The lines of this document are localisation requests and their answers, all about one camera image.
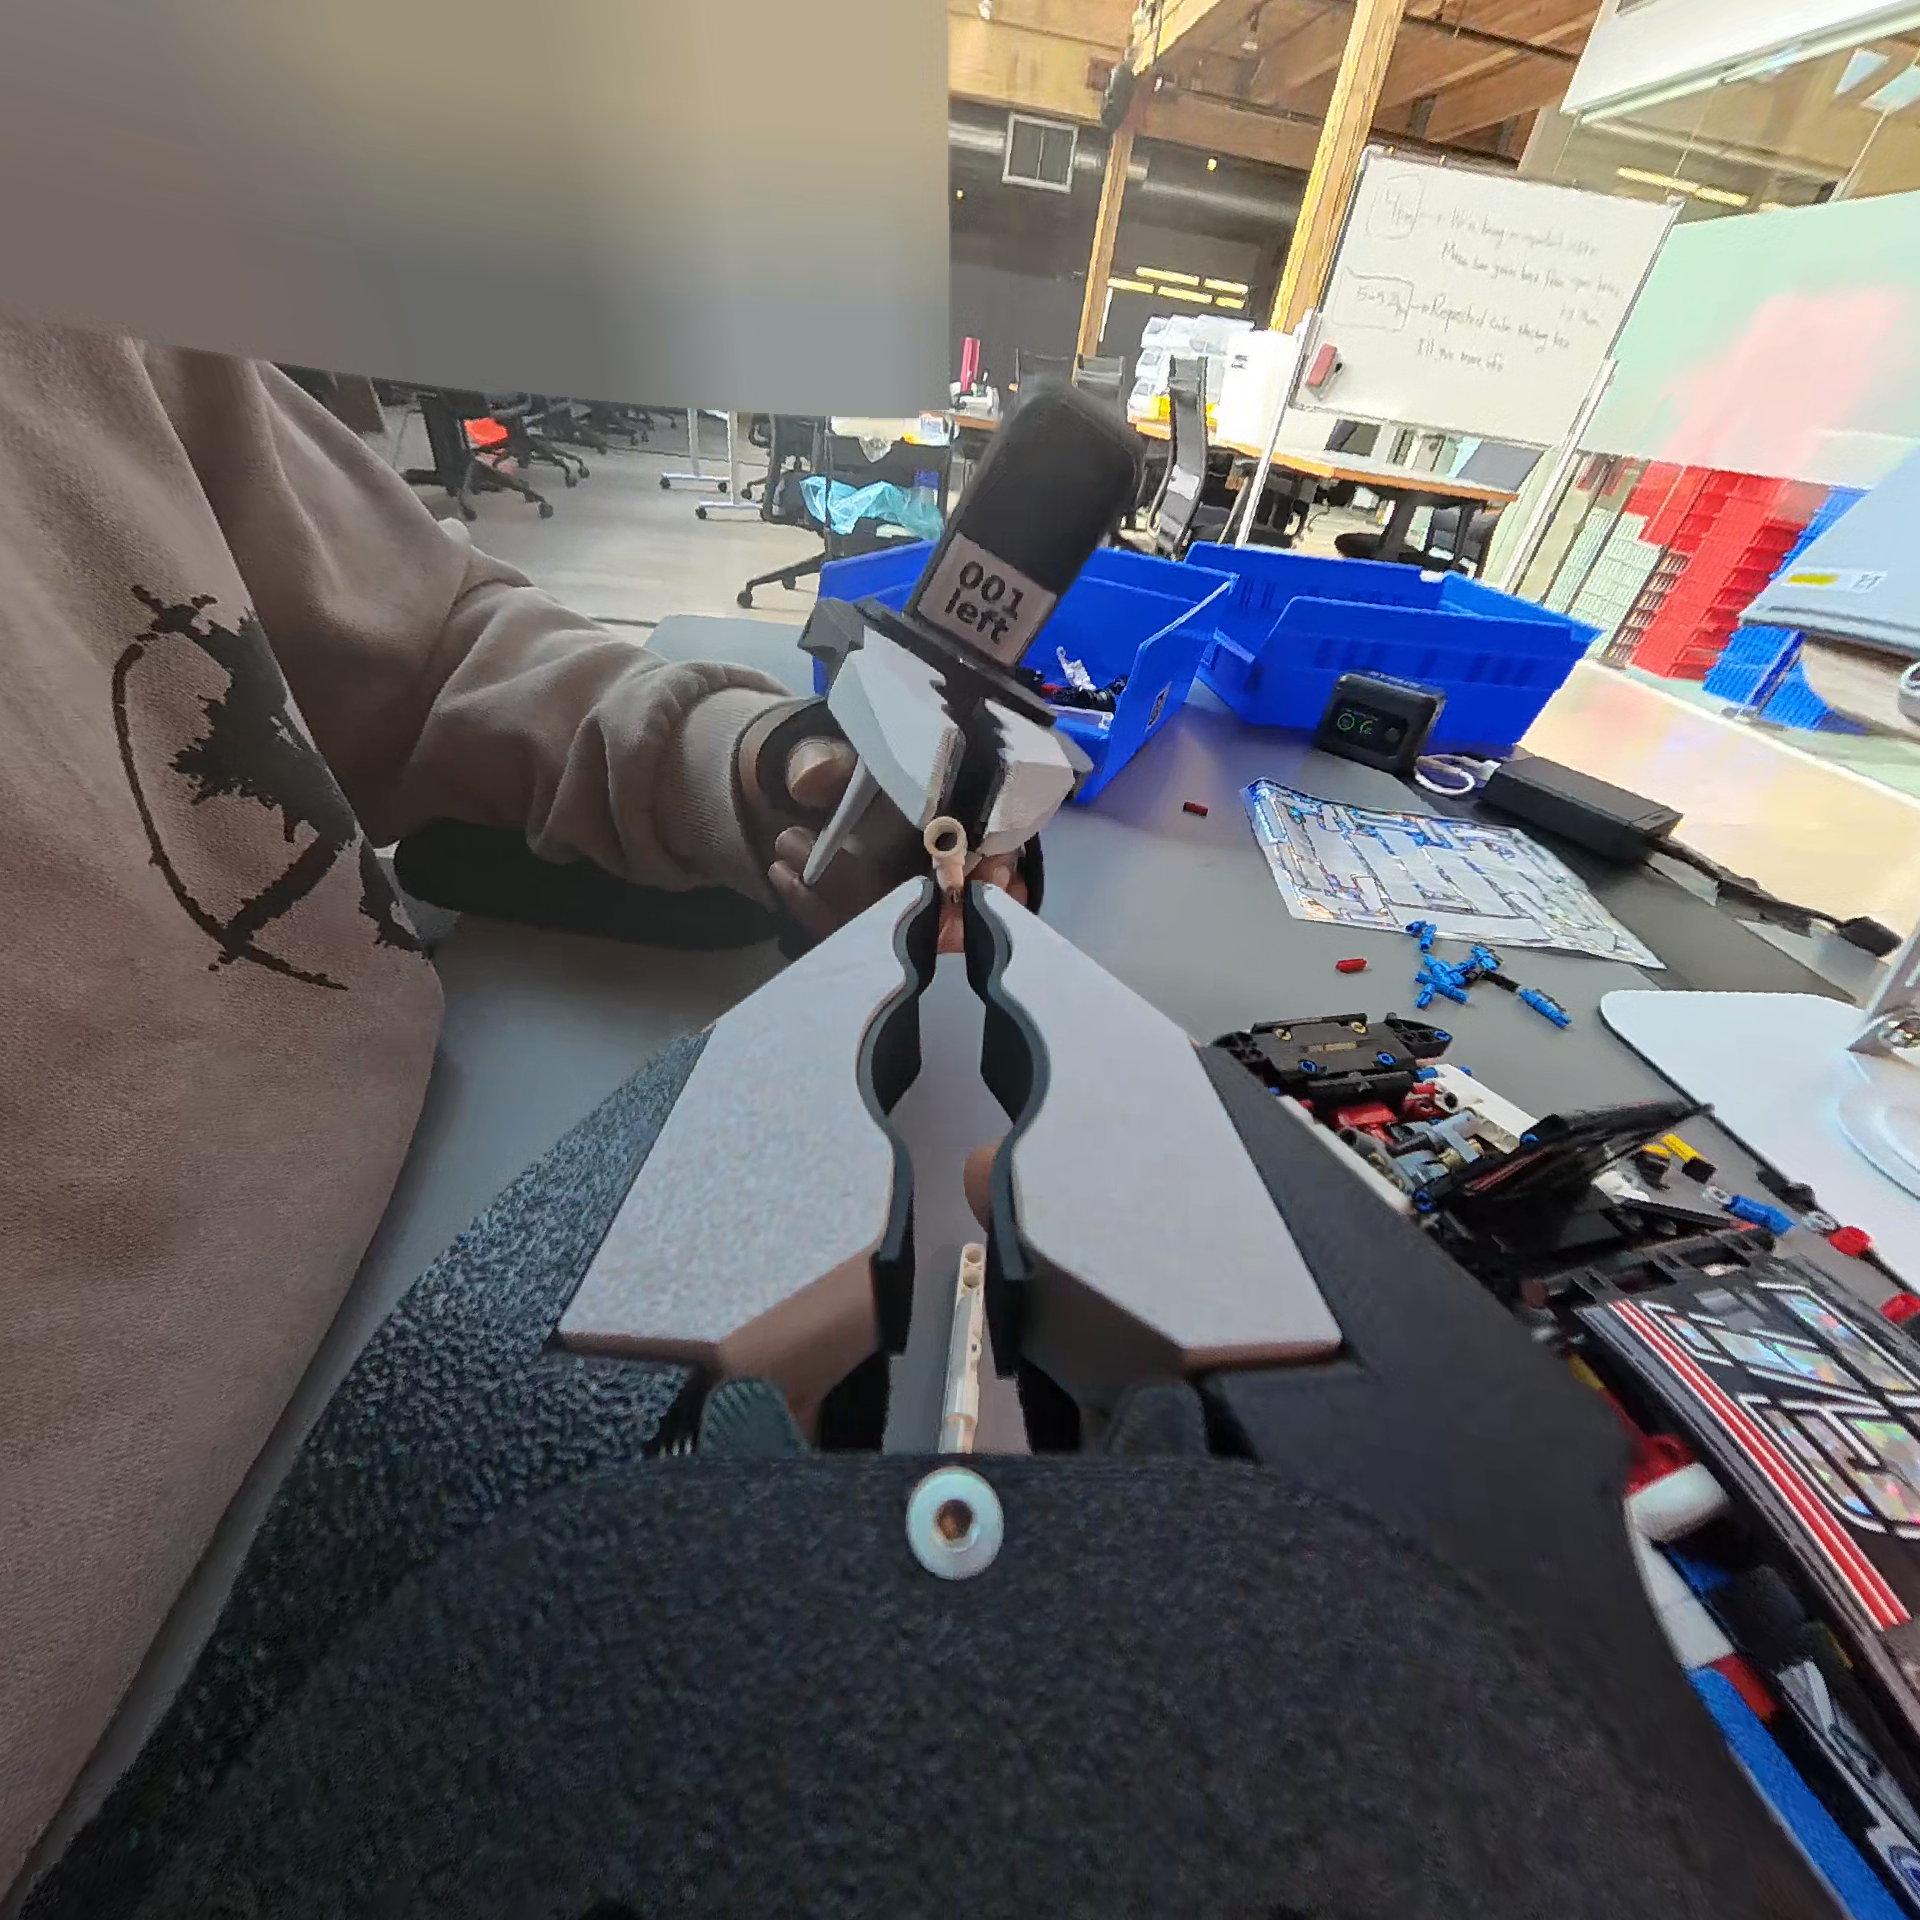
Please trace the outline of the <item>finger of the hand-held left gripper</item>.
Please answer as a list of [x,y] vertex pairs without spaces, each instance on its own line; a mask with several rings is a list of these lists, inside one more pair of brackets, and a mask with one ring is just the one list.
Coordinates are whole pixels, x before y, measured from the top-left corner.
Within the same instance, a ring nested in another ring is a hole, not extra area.
[[827,706],[864,772],[913,827],[946,815],[968,738],[934,662],[902,644],[859,644],[839,666]]
[[1091,780],[1091,756],[1059,727],[1016,709],[985,709],[987,797],[968,830],[973,858],[1005,858],[1034,842]]

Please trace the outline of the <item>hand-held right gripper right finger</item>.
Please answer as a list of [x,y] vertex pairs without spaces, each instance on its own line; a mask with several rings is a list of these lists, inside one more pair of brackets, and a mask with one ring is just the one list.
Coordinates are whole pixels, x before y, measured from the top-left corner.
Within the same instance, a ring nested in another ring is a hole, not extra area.
[[1202,1052],[997,886],[968,894],[1005,1374],[1207,1375],[1321,1359],[1341,1327]]

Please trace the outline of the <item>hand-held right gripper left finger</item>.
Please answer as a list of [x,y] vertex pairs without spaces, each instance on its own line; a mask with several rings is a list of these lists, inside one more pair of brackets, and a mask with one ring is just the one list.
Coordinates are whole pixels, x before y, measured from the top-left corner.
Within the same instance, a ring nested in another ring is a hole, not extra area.
[[858,1370],[904,1353],[943,900],[896,886],[707,1034],[561,1317],[576,1353],[695,1370]]

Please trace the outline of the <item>white brick beam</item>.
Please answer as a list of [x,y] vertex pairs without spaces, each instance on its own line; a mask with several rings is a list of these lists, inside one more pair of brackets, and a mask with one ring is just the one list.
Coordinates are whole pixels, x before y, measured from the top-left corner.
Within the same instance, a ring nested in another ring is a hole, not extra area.
[[[961,908],[968,895],[973,850],[968,830],[951,815],[934,818],[925,830],[925,849],[934,877],[946,903]],[[965,1242],[955,1263],[951,1293],[951,1326],[945,1357],[945,1402],[941,1451],[962,1457],[974,1451],[978,1420],[978,1370],[985,1340],[987,1247]]]

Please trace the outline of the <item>person's left forearm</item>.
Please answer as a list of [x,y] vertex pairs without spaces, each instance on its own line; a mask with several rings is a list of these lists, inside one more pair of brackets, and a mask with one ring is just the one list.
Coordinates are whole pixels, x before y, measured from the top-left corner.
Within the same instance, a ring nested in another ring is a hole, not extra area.
[[384,842],[439,821],[518,827],[554,861],[774,905],[781,827],[755,821],[738,764],[757,722],[791,713],[786,691],[661,658],[439,532],[425,548],[462,571],[413,686],[379,691],[373,717],[401,731],[354,780],[361,823]]

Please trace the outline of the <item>person's left hand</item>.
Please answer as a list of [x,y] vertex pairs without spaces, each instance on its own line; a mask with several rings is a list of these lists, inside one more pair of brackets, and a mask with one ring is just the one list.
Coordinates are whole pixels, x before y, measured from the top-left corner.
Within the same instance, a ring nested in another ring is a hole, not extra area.
[[850,745],[808,737],[784,762],[786,794],[801,813],[774,842],[769,883],[783,911],[813,943],[833,937],[902,883],[925,875],[928,855],[919,831],[888,797],[872,801],[827,860],[808,881],[816,838],[830,826],[858,772]]

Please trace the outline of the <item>teal plastic bag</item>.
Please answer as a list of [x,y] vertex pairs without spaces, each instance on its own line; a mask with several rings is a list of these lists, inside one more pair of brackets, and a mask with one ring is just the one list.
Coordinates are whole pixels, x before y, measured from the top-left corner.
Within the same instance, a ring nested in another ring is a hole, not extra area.
[[837,539],[853,539],[862,529],[894,529],[925,542],[945,532],[938,490],[894,483],[856,487],[824,474],[808,474],[801,479],[801,503],[805,515]]

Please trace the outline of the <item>black device with green display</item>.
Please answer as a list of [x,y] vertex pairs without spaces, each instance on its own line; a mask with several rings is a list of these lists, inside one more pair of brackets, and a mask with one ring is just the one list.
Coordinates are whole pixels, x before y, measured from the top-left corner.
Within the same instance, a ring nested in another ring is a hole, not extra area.
[[1450,697],[1435,686],[1384,675],[1341,675],[1313,729],[1328,756],[1410,777]]

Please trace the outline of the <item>cluster of blue pins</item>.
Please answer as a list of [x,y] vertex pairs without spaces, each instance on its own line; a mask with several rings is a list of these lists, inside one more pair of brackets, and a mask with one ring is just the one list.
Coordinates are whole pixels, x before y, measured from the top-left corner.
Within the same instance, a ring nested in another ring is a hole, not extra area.
[[1498,950],[1472,943],[1462,961],[1447,961],[1435,950],[1438,925],[1427,918],[1405,924],[1405,932],[1418,943],[1419,962],[1415,967],[1413,1004],[1418,1011],[1435,1001],[1455,1005],[1472,1004],[1472,991],[1480,986],[1506,995],[1511,1001],[1527,1005],[1557,1028],[1570,1028],[1574,1015],[1557,998],[1515,981]]

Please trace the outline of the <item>printed sticker sheet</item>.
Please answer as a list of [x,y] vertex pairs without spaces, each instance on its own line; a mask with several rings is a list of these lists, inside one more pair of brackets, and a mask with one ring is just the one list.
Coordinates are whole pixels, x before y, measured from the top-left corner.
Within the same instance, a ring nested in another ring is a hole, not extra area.
[[1287,911],[1321,929],[1533,948],[1662,971],[1557,855],[1506,827],[1321,801],[1258,780],[1242,804]]

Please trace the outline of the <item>person's beige sweatshirt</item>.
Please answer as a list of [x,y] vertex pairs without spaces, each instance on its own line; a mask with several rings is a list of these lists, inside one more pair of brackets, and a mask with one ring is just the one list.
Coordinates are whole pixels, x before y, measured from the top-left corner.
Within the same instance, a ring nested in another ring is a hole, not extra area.
[[427,532],[280,371],[5,315],[5,1881],[417,1132],[441,983],[352,789]]

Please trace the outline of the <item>blue white brick race car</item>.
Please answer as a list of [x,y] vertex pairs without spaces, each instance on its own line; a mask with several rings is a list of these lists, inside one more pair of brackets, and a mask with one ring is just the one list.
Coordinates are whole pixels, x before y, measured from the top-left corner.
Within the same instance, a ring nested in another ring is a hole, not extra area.
[[1915,1326],[1696,1171],[1685,1099],[1533,1116],[1399,1015],[1223,1036],[1209,1065],[1475,1278],[1621,1430],[1650,1621],[1847,1915],[1915,1915]]

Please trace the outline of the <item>stack of red bins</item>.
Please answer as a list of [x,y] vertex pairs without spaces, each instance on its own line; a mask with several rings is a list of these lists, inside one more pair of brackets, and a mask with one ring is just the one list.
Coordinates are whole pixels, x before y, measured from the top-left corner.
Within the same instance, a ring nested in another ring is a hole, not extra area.
[[1646,463],[1625,500],[1655,563],[1605,649],[1665,681],[1706,683],[1743,610],[1864,493],[1745,471]]

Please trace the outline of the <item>stack of blue bins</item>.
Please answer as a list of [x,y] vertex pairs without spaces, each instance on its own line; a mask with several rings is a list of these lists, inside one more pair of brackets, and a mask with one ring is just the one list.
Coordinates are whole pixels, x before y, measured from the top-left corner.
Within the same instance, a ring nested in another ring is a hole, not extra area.
[[1814,693],[1799,630],[1738,625],[1702,689],[1738,713],[1781,729],[1847,737],[1865,731]]

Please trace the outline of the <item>grey monitor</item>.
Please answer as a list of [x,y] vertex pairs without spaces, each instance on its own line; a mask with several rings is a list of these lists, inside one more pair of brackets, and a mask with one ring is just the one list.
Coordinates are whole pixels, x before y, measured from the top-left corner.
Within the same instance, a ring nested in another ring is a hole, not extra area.
[[1786,563],[1741,621],[1802,634],[1824,703],[1918,738],[1918,452]]

